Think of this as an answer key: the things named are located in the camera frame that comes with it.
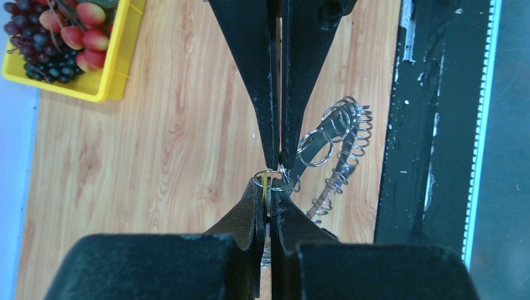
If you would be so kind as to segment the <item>yellow key tag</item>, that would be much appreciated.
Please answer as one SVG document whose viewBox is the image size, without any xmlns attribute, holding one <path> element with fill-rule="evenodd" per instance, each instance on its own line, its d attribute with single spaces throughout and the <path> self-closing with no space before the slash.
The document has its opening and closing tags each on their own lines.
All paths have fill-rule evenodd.
<svg viewBox="0 0 530 300">
<path fill-rule="evenodd" d="M 262 184 L 262 208 L 263 208 L 263 214 L 264 218 L 268 217 L 268 211 L 269 211 L 269 176 L 267 175 L 267 172 L 264 171 L 261 175 L 261 184 Z"/>
</svg>

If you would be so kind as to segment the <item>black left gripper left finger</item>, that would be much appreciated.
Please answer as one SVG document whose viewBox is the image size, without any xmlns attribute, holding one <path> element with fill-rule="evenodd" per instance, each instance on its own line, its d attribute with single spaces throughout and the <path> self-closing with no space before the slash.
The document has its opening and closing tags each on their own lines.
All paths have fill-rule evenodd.
<svg viewBox="0 0 530 300">
<path fill-rule="evenodd" d="M 262 187 L 206 232 L 92 234 L 65 255 L 46 299 L 256 299 L 264 249 Z"/>
</svg>

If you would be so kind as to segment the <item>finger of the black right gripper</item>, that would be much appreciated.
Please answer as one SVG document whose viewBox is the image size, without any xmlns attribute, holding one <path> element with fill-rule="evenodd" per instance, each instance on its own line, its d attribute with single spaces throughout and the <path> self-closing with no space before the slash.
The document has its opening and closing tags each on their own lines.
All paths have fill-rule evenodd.
<svg viewBox="0 0 530 300">
<path fill-rule="evenodd" d="M 281 53 L 281 163 L 295 165 L 303 117 L 350 0 L 283 1 Z"/>
<path fill-rule="evenodd" d="M 277 3 L 209 1 L 252 102 L 269 169 L 278 168 L 280 152 Z"/>
</svg>

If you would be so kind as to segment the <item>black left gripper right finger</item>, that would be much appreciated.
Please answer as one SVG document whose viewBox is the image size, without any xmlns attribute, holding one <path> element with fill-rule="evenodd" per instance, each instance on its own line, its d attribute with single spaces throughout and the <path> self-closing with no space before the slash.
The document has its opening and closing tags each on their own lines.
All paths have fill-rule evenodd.
<svg viewBox="0 0 530 300">
<path fill-rule="evenodd" d="M 436 246 L 347 244 L 287 192 L 271 194 L 273 299 L 477 299 L 461 260 Z"/>
</svg>

